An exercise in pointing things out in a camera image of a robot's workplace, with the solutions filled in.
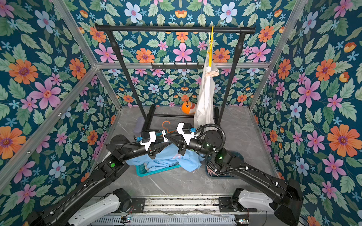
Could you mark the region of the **pink clothespin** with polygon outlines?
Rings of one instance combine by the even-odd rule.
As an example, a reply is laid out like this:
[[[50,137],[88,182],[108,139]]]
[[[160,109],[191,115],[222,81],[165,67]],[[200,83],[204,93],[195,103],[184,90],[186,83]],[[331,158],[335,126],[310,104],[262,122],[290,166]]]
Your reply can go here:
[[[219,71],[216,70],[216,71],[206,72],[205,76],[208,76],[208,77],[217,77],[217,76],[219,76]]]

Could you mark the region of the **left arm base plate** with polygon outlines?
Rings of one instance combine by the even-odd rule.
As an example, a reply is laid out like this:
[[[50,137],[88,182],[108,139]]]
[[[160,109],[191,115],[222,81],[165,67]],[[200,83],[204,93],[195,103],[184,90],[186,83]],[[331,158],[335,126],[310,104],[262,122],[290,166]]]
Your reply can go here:
[[[120,204],[119,211],[122,213],[143,213],[145,198],[131,198]]]

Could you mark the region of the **orange plastic hanger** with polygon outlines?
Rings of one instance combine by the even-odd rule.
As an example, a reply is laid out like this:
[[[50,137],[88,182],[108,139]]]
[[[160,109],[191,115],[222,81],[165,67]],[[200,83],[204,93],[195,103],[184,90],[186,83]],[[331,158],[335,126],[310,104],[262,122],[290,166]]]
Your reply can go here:
[[[170,121],[164,121],[161,125],[162,130],[166,131],[166,133],[174,133],[176,132],[176,129],[171,128],[171,122]]]

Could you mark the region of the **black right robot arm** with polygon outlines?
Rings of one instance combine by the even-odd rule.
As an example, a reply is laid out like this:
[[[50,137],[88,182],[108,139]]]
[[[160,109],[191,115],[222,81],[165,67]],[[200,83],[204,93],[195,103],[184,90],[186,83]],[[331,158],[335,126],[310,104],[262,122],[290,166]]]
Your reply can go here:
[[[304,200],[300,184],[294,179],[271,176],[226,150],[226,134],[219,125],[209,123],[195,129],[188,123],[179,123],[175,133],[163,131],[162,136],[166,142],[175,144],[181,155],[187,150],[203,154],[206,166],[214,174],[231,175],[258,189],[236,189],[232,198],[235,209],[270,211],[284,224],[299,224]]]

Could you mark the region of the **dark teal clothespin tray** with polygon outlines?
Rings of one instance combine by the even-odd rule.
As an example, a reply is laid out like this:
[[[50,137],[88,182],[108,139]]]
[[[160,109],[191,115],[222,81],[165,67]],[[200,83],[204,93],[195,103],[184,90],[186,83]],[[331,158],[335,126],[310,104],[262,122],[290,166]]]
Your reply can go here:
[[[245,168],[246,163],[240,153],[222,149],[218,153],[206,154],[205,164],[206,173],[211,178],[237,179],[236,173]]]

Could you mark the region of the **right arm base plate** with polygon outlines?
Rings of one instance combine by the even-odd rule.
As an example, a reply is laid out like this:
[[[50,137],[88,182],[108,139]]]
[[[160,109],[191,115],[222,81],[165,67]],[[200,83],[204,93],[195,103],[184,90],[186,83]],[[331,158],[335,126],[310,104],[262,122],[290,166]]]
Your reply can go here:
[[[255,208],[246,209],[240,204],[235,204],[231,201],[231,197],[219,197],[215,206],[219,208],[220,212],[243,212],[243,213],[254,213],[258,210]]]

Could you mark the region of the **black clothes rack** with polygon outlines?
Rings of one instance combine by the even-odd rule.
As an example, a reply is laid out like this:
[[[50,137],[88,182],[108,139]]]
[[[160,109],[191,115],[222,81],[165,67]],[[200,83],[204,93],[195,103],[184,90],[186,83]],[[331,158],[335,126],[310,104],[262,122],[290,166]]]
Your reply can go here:
[[[153,113],[145,107],[178,106],[197,102],[203,69],[152,69],[151,63],[199,63],[204,65],[211,27],[111,26],[95,24],[91,35],[98,41],[101,69],[110,78],[123,106],[141,106],[141,126],[149,128]],[[251,102],[255,82],[245,83],[241,66],[244,41],[253,36],[250,27],[214,28],[213,62],[220,70],[215,79],[214,117],[219,122],[228,105]]]

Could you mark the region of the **light blue garment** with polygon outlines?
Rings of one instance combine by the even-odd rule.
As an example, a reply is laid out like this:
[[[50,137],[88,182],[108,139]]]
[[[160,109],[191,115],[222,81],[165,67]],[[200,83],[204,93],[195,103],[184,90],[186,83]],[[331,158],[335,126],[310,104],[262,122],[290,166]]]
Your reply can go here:
[[[203,160],[204,156],[202,154],[192,150],[187,150],[185,155],[180,155],[178,154],[178,148],[174,144],[170,144],[162,152],[158,153],[155,159],[149,158],[148,155],[143,155],[126,162],[131,166],[144,165],[146,172],[165,170],[177,165],[188,172],[192,172],[201,167]]]

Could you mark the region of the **black wall hook rail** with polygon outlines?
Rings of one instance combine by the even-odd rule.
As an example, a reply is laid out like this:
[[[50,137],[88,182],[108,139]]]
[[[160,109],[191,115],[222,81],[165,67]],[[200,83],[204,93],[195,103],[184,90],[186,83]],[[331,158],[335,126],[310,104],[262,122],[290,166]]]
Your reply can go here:
[[[204,65],[199,63],[151,63],[152,69],[170,69],[170,70],[178,70],[178,69],[189,69],[189,70],[197,70],[203,69]]]

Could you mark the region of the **orange fish plush toy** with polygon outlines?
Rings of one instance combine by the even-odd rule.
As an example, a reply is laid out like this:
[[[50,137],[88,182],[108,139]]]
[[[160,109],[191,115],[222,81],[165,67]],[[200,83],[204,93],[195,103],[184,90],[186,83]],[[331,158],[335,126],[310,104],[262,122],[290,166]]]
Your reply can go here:
[[[196,108],[197,108],[197,104],[195,104],[191,101],[186,101],[182,104],[182,112],[187,115],[195,114]]]

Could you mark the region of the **yellow plastic hanger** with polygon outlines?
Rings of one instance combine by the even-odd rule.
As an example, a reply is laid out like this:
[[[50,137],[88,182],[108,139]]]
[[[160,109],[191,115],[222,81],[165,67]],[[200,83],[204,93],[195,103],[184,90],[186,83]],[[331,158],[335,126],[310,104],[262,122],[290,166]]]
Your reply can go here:
[[[213,47],[214,47],[214,26],[211,27],[211,32],[209,33],[209,47],[208,47],[208,67],[212,67],[212,62],[213,62]]]

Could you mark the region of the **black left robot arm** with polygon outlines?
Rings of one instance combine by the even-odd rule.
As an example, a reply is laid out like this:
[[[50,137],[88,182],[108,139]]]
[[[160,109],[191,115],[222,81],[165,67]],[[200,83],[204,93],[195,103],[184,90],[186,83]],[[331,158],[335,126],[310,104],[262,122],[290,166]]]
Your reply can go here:
[[[154,132],[145,137],[129,141],[124,135],[116,135],[109,144],[110,152],[99,163],[90,176],[54,205],[43,211],[33,211],[26,219],[27,226],[87,226],[93,221],[117,210],[128,211],[131,206],[130,195],[122,188],[115,190],[106,198],[84,207],[99,191],[111,185],[129,168],[128,160],[143,155],[155,157],[170,142],[157,137]]]

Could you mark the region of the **white t-shirt black print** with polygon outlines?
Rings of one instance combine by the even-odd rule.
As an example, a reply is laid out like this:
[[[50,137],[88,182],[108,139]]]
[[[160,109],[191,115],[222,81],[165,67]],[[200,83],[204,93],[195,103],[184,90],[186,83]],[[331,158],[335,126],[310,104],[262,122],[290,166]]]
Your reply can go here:
[[[213,77],[205,76],[206,72],[218,70],[215,63],[212,62],[212,67],[208,67],[208,54],[204,63],[203,73],[201,77],[201,85],[197,99],[197,108],[194,114],[194,126],[196,128],[214,123],[214,93],[215,81]]]

